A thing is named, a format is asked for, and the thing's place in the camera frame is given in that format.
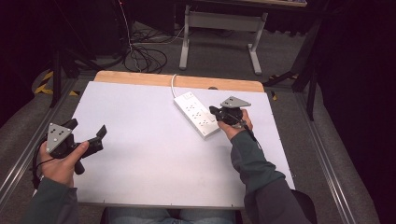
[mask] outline outlet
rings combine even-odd
[[[176,97],[175,105],[204,139],[219,130],[216,117],[190,91]]]

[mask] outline metal rail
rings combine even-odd
[[[326,152],[326,148],[323,146],[323,143],[320,139],[317,126],[315,125],[314,121],[311,121],[309,119],[309,117],[306,113],[306,110],[305,110],[306,102],[305,102],[304,96],[300,92],[295,92],[294,95],[297,99],[297,103],[298,103],[301,111],[304,113],[305,121],[308,124],[309,131],[311,133],[311,136],[314,139],[315,149],[317,152],[320,166],[321,166],[323,173],[326,177],[330,191],[332,192],[332,196],[335,200],[335,204],[338,208],[338,212],[340,213],[341,219],[343,220],[343,223],[345,223],[345,224],[357,223],[353,214],[352,214],[352,211],[350,210],[349,204],[347,202],[347,198],[345,197],[345,194],[344,194],[341,184],[337,178],[337,175],[335,174],[335,171],[332,168],[332,163],[329,160],[329,157]]]
[[[7,178],[0,188],[0,214],[3,208],[6,206],[6,203],[12,192],[20,182],[21,177],[23,176],[27,167],[29,166],[29,163],[33,158],[34,147],[39,144],[40,138],[47,131],[50,121],[57,114],[59,108],[63,104],[64,100],[67,98],[68,93],[72,90],[76,81],[77,80],[75,78],[68,78],[65,81],[62,97],[59,100],[58,104],[56,104],[55,107],[49,109],[49,111],[41,121],[40,125],[38,126],[37,130],[35,131],[34,135],[32,136],[31,140],[29,141],[28,145],[22,152],[21,156],[15,162],[14,166],[9,170]]]

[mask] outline white board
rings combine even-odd
[[[235,96],[247,107],[265,157],[294,189],[268,97],[264,92],[191,91],[203,105]],[[104,150],[81,160],[75,175],[80,203],[136,206],[241,208],[245,186],[232,167],[224,132],[204,140],[173,103],[169,87],[90,82],[74,118],[76,142],[106,125]]]

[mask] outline forearm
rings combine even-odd
[[[78,223],[77,189],[43,178],[21,223]]]
[[[248,132],[241,132],[231,139],[233,167],[239,172],[247,187],[247,194],[265,187],[269,183],[285,176],[264,157],[262,150]]]
[[[264,157],[247,132],[231,139],[233,167],[246,185],[245,208],[253,223],[309,223],[285,176]]]

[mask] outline dark background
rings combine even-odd
[[[93,12],[86,10],[87,2],[76,5],[77,2],[67,1],[67,7],[63,2],[58,1],[59,6],[54,5],[54,1],[44,0],[1,3],[0,126],[34,97],[32,83],[39,73],[50,67],[54,46],[76,49],[89,58],[118,54],[125,47],[122,18],[110,1],[92,1]],[[321,9],[325,3],[311,0],[308,6]],[[339,3],[330,1],[330,9],[338,8]],[[71,19],[72,26],[65,23],[58,7]],[[170,8],[176,14],[184,10],[183,6]],[[344,15],[323,21],[318,43],[313,49],[320,60],[318,82],[324,104],[374,200],[382,223],[396,223],[393,215],[396,209],[395,12],[392,1],[354,1]],[[97,13],[106,14],[103,21],[98,19]],[[131,16],[128,20],[139,21],[132,10],[127,15]],[[285,18],[272,13],[265,29],[290,31],[291,35],[304,34],[311,22],[312,18]],[[90,29],[102,35],[88,32]],[[108,48],[101,48],[104,42],[109,43]]]

